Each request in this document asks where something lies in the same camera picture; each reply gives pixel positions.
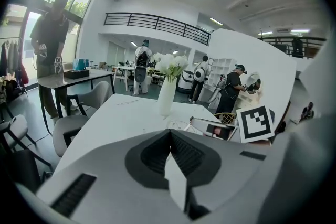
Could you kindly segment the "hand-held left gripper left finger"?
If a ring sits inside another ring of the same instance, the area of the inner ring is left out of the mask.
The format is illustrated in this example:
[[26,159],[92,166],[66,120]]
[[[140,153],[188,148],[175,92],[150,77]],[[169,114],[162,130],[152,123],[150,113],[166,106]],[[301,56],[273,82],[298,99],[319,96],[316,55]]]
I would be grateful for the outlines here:
[[56,172],[37,197],[75,223],[188,223],[164,176],[170,132],[99,146]]

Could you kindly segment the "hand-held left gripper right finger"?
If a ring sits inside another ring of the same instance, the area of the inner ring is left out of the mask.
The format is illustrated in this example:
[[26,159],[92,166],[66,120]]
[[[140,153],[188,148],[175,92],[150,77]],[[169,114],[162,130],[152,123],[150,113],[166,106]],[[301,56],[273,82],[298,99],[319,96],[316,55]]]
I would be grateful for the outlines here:
[[168,199],[168,214],[259,214],[270,190],[260,179],[268,148],[169,130],[168,150],[181,176],[182,206]]

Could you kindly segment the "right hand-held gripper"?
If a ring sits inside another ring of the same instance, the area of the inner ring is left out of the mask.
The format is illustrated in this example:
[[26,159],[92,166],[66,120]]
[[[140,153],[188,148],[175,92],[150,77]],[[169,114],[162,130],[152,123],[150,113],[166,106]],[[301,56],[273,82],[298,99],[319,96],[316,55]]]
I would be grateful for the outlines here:
[[270,143],[275,136],[274,113],[264,105],[238,109],[231,124],[220,123],[195,117],[190,126],[202,135],[223,141],[238,143]]

